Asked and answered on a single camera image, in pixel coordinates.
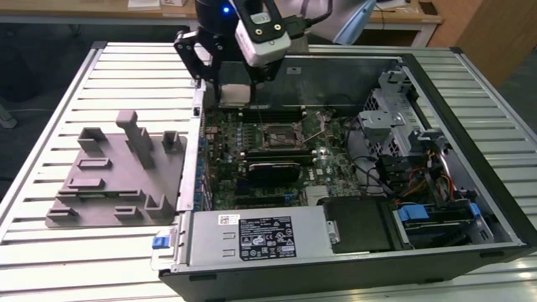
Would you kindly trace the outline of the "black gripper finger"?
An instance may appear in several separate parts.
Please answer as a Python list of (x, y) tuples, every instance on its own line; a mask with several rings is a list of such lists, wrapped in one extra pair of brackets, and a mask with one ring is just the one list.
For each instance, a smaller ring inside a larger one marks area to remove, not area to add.
[[(211, 63), (207, 65), (196, 53), (199, 44), (211, 56)], [(208, 32), (204, 28), (196, 31), (180, 30), (176, 34), (173, 48), (195, 80), (209, 82), (213, 87), (215, 99), (221, 100), (221, 85), (219, 73), (223, 63), (223, 37)]]
[(251, 89), (256, 90), (257, 85), (275, 80), (281, 68), (284, 58), (269, 62), (260, 67), (249, 67)]

